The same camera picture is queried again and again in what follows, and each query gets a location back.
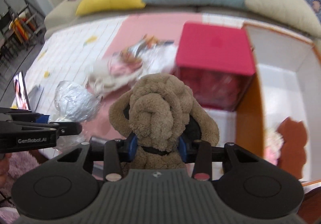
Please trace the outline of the pink white knitted item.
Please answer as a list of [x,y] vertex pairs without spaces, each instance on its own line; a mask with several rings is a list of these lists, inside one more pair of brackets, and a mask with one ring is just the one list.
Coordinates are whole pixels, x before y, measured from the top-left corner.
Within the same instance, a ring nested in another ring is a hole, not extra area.
[[282,146],[282,135],[271,128],[267,128],[264,132],[264,159],[276,166]]

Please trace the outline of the cream cloth bag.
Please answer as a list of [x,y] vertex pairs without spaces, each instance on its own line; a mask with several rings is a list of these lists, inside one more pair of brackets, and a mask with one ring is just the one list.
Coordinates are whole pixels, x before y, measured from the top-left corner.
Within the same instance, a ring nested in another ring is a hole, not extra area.
[[93,95],[101,100],[108,94],[116,91],[129,83],[135,81],[140,69],[133,74],[124,76],[113,76],[109,73],[109,59],[98,60],[86,67],[87,87]]

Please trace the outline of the pink cloth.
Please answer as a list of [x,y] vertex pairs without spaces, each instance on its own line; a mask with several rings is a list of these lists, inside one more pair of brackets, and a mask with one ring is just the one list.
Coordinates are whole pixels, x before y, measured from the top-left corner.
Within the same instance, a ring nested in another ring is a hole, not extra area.
[[124,76],[133,74],[142,66],[142,61],[124,61],[120,57],[112,57],[108,61],[109,73],[113,76]]

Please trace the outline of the foil snack bag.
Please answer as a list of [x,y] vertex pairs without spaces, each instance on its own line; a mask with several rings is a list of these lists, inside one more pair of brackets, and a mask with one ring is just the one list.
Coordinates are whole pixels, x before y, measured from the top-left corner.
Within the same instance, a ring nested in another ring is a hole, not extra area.
[[146,52],[158,46],[166,46],[173,44],[173,40],[160,40],[155,36],[148,36],[147,34],[136,44],[124,48],[120,51],[120,58],[124,61],[142,61],[141,52]]

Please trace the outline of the smartphone with lit screen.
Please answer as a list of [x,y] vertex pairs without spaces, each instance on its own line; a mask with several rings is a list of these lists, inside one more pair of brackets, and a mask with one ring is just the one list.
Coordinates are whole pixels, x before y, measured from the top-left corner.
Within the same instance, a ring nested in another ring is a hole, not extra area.
[[25,87],[23,72],[17,73],[13,79],[15,98],[18,109],[30,110],[29,99]]

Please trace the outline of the silver foil bag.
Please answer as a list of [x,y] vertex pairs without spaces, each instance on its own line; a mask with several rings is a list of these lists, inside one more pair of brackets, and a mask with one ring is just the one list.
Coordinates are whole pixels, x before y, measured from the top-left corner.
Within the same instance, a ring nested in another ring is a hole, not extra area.
[[100,100],[81,85],[64,80],[56,87],[54,105],[54,121],[83,122],[95,118]]

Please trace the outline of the beige cushion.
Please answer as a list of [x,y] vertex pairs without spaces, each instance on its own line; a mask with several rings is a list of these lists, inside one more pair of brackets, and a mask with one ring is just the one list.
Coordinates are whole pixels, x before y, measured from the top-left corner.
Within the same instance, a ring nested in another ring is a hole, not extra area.
[[320,38],[320,20],[305,0],[244,0],[255,14]]

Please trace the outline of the brown bear plush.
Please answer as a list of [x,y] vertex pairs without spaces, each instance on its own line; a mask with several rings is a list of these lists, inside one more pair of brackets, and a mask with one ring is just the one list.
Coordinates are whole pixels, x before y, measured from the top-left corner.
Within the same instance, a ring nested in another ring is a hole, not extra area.
[[287,117],[280,123],[277,132],[283,138],[277,166],[293,175],[296,179],[302,179],[303,168],[307,162],[305,151],[307,130],[304,123]]

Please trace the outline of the beige sofa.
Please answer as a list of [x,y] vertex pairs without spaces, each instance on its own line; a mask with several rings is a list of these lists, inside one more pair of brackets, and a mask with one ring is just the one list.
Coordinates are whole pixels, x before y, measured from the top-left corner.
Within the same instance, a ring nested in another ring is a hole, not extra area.
[[68,27],[74,24],[80,24],[84,22],[89,22],[97,20],[100,16],[112,17],[120,14],[130,14],[134,12],[156,12],[156,11],[201,11],[201,12],[217,12],[219,14],[228,14],[235,16],[244,16],[249,18],[254,18],[258,20],[265,20],[267,22],[273,22],[281,24],[285,27],[292,28],[277,21],[271,20],[267,17],[255,14],[254,12],[249,11],[246,7],[244,9],[235,9],[228,7],[217,7],[217,6],[204,6],[204,7],[194,7],[194,6],[157,6],[157,5],[148,5],[146,4],[143,9],[132,9],[132,10],[113,10],[113,11],[103,11],[96,12],[93,14],[85,16],[77,16],[76,10],[78,5],[82,0],[63,0],[57,7],[55,7],[46,17],[45,17],[45,26],[47,29],[46,36],[50,37],[54,32]]

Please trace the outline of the tan plush dog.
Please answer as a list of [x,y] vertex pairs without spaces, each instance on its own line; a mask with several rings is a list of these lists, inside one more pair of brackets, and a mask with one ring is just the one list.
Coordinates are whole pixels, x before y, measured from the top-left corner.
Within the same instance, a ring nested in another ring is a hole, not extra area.
[[219,142],[219,128],[193,96],[192,89],[171,74],[149,74],[109,108],[109,121],[123,137],[137,137],[130,169],[180,169],[179,138]]

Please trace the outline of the pink fluffy rug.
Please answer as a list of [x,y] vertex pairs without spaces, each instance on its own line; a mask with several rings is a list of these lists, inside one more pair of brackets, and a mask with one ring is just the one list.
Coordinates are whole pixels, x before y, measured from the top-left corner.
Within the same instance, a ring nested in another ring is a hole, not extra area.
[[13,153],[1,160],[1,223],[13,223],[19,213],[11,198],[11,189],[19,177],[39,166],[29,152]]

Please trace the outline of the checked lemon tablecloth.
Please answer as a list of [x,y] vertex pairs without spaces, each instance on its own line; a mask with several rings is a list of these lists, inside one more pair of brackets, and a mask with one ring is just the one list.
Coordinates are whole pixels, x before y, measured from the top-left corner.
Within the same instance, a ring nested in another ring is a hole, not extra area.
[[216,14],[174,12],[104,18],[54,33],[25,74],[28,90],[44,87],[37,112],[53,115],[55,89],[60,81],[86,85],[85,69],[115,52],[137,43],[144,35],[179,43],[186,22],[241,28],[244,18]]

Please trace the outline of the white crumpled tissue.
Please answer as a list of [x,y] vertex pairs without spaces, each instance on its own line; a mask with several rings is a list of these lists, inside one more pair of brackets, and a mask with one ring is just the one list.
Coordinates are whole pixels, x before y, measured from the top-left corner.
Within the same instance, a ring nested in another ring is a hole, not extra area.
[[154,73],[171,73],[175,68],[177,46],[174,44],[154,46],[141,50],[138,57],[142,66],[137,79]]

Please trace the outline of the red lidded plastic box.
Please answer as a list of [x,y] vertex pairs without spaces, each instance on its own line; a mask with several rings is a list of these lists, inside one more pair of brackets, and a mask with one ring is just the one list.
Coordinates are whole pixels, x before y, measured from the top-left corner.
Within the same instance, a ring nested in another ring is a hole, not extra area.
[[256,73],[245,28],[187,22],[175,59],[175,76],[203,107],[233,111]]

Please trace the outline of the orange white storage box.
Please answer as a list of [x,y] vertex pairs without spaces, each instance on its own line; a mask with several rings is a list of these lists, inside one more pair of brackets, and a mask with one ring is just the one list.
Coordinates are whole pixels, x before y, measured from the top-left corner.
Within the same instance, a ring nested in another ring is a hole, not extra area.
[[320,53],[300,34],[272,25],[243,24],[254,48],[256,74],[237,106],[236,143],[262,157],[264,131],[286,118],[308,133],[302,180],[320,182]]

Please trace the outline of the pink mat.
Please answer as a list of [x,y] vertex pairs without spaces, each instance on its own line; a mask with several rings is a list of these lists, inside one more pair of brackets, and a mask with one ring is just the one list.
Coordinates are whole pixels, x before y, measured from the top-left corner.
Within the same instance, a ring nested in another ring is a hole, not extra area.
[[[129,47],[133,47],[133,53],[136,53],[138,49],[146,47],[146,41],[151,38],[160,41],[172,41],[175,45],[178,45],[183,25],[189,21],[202,22],[202,15],[193,12],[129,15],[122,23],[103,57],[115,55]],[[107,140],[121,137],[109,122],[108,110],[111,104],[129,89],[130,87],[126,85],[108,94],[102,100],[96,117],[91,121],[82,123],[82,134],[87,140],[92,136]]]

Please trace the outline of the black metal rack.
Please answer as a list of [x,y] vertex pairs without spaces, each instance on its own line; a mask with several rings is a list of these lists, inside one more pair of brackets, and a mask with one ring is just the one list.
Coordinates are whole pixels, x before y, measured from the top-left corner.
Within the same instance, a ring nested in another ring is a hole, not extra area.
[[7,12],[1,15],[1,64],[8,66],[21,49],[29,50],[44,43],[45,16],[29,0],[15,10],[9,0],[3,0]]

